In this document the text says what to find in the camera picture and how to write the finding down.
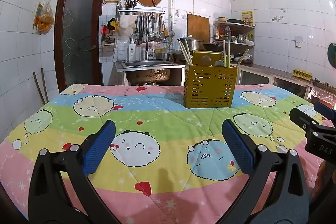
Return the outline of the person right hand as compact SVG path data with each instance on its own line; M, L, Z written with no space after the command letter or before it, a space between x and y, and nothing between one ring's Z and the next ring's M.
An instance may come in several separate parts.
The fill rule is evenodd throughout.
M329 163L325 160L320 164L318 172L317 172L317 178L315 180L314 188L311 192L312 198L316 198L320 194L320 192L323 190L327 182L330 180L329 178L327 178L327 173L331 170L333 171L332 179L333 179L333 183L335 184L335 168L333 168L333 166L329 166Z

